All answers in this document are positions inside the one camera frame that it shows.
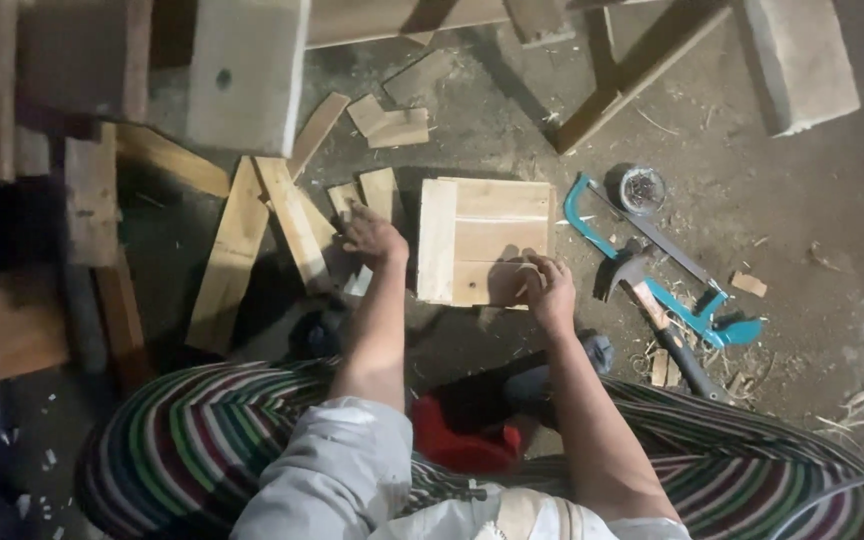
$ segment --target red object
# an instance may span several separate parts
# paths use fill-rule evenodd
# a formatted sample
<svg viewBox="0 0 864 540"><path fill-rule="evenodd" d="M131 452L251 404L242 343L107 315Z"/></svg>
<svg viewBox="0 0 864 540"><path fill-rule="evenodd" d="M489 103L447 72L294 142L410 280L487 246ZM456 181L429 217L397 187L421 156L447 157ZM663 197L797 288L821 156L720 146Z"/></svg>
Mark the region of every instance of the red object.
<svg viewBox="0 0 864 540"><path fill-rule="evenodd" d="M446 425L438 399L423 396L412 403L414 448L437 465L456 473L502 473L519 461L522 435L503 425L495 435L460 435Z"/></svg>

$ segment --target concrete floor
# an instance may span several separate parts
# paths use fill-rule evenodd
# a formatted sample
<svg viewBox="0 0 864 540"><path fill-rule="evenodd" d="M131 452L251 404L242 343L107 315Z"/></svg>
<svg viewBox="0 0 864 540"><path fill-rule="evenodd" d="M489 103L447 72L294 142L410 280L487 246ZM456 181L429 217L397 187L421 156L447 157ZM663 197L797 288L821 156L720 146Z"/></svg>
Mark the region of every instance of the concrete floor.
<svg viewBox="0 0 864 540"><path fill-rule="evenodd" d="M665 7L665 2L654 2L612 10L619 60ZM369 150L344 115L299 184L331 215L326 188L352 182L357 173L394 167L406 211L418 221L417 190L423 178L471 175L549 182L561 201L579 171L601 177L623 162L652 166L671 189L655 219L666 235L720 283L740 270L769 286L763 299L729 289L735 295L730 308L768 320L760 340L750 347L728 348L708 371L723 384L739 371L756 379L743 407L821 430L828 426L818 416L841 420L841 405L864 388L864 3L840 2L838 9L863 107L792 137L766 135L736 23L729 19L578 152L558 157L544 132L568 117L595 88L591 51L596 49L582 37L587 21L580 16L574 21L580 38L530 51L522 50L509 25L437 34L430 48L454 55L456 68L414 101L429 110L431 142ZM404 38L310 52L303 117L330 92L353 99L373 93L386 109L394 109L381 83L426 52ZM183 99L176 90L182 77L175 72L154 78L155 115L174 113ZM203 154L232 170L234 155ZM120 182L123 238L146 336L163 367L183 365L186 358L180 356L179 345L222 203L168 178L152 181L126 174ZM164 207L143 202L137 191ZM593 195L583 204L582 214L594 215L589 224L605 237L616 234L623 243L633 234ZM767 241L753 246L765 237ZM819 242L820 254L844 271L811 261L812 242ZM579 328L609 336L618 350L615 374L642 380L643 366L636 355L651 339L642 316L622 297L608 305L592 298L601 256L571 227L558 226L557 251L577 281ZM655 268L654 275L666 284L681 281L676 285L680 294L702 292L672 262ZM276 236L267 234L236 332L247 357L278 354L265 345L245 344L281 318L300 287L287 252L278 251ZM408 320L407 377L419 389L501 365L541 346L528 315L519 312L482 314L410 301ZM68 377L59 373L28 379L40 389L32 393L37 397L29 398L37 404L31 411L46 407L45 397L56 392L54 388L69 385ZM77 387L58 392L55 407L66 395L74 403L71 396ZM29 428L50 434L53 441L38 437L45 441L26 443L26 454L35 456L30 461L34 466L24 468L34 501L40 492L50 500L67 500L74 449L92 421L88 414L76 414L74 423L52 411L39 414ZM59 422L61 431L56 428ZM854 443L845 444L857 444L864 453L864 426L850 438ZM42 472L42 448L37 446L42 444L67 447L58 473ZM539 452L554 448L555 441L546 439L543 445ZM59 519L70 531L82 526L74 510L63 511L54 521L41 522L42 538L51 537Z"/></svg>

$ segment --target person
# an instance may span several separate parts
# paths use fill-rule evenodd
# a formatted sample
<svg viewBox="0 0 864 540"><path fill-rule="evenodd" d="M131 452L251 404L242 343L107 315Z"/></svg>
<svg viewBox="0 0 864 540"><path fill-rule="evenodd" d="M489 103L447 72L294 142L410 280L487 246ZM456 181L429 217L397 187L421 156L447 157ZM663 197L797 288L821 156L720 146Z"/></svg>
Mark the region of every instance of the person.
<svg viewBox="0 0 864 540"><path fill-rule="evenodd" d="M77 499L111 537L762 538L798 503L864 474L834 443L724 403L599 376L575 335L570 269L533 257L564 456L475 477L412 451L404 385L409 249L352 208L373 276L342 356L220 363L148 383L90 435ZM864 487L789 537L864 539Z"/></svg>

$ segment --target claw hammer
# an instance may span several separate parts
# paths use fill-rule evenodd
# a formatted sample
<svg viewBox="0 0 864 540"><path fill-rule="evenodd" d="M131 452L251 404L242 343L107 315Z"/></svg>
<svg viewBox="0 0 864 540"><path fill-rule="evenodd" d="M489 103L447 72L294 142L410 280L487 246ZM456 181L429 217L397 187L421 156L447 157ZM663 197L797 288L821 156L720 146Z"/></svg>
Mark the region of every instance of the claw hammer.
<svg viewBox="0 0 864 540"><path fill-rule="evenodd" d="M627 255L619 258L613 265L614 271L604 300L608 302L616 287L621 282L625 282L630 296L648 314L658 343L669 352L669 357L678 365L678 371L685 378L692 393L705 399L728 403L729 394L722 386L713 382L702 369L695 359L689 342L683 338L679 329L672 325L666 309L652 295L649 284L645 281L644 266L653 259L656 252L655 244L642 249L642 245L636 240L630 240L625 251Z"/></svg>

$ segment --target hand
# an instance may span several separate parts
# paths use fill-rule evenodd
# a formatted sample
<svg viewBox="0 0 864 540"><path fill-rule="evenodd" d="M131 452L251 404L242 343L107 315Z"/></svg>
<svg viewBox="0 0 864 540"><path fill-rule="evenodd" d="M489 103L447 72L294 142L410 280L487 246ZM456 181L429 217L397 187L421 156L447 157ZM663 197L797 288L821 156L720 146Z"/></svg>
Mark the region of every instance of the hand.
<svg viewBox="0 0 864 540"><path fill-rule="evenodd" d="M345 225L345 251L358 253L369 270L381 264L409 260L409 244L391 223L362 202L352 201L351 214Z"/></svg>
<svg viewBox="0 0 864 540"><path fill-rule="evenodd" d="M527 272L525 286L529 312L545 331L547 338L574 337L575 323L572 316L575 313L575 284L572 282L572 271L563 262L547 256L529 255L528 260L538 270L523 270ZM545 277L544 286L540 274Z"/></svg>

